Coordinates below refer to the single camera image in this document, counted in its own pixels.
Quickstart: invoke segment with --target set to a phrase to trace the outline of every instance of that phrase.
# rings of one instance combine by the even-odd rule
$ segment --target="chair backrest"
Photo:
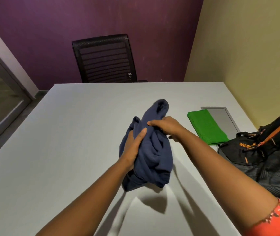
[[[72,42],[83,83],[137,82],[127,34]]]

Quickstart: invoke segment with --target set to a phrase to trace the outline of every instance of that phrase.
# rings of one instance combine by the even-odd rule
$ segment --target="desk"
[[[36,234],[118,159],[132,118],[162,98],[194,133],[186,115],[202,106],[226,106],[240,131],[256,130],[222,82],[54,85],[0,150],[0,235]],[[178,177],[163,190],[120,188],[97,235],[238,235],[181,145],[171,147]]]

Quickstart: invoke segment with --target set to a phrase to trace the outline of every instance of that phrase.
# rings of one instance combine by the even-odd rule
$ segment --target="blue fabric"
[[[143,115],[140,120],[134,117],[126,135],[119,146],[119,157],[121,157],[128,134],[133,130],[133,137],[147,128],[147,133],[139,147],[135,166],[123,179],[122,187],[125,191],[134,190],[146,184],[153,183],[160,188],[169,182],[170,172],[173,168],[173,155],[169,140],[163,131],[157,127],[147,125],[150,120],[161,120],[168,111],[168,102],[164,99],[156,101]]]

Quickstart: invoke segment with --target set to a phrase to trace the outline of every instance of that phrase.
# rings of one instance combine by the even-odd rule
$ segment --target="folded green cloth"
[[[208,145],[217,145],[228,141],[228,137],[215,122],[207,109],[187,114],[198,136]]]

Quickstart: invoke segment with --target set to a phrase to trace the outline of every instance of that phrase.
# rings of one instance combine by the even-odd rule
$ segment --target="bag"
[[[218,153],[280,198],[280,117],[257,132],[237,133]]]

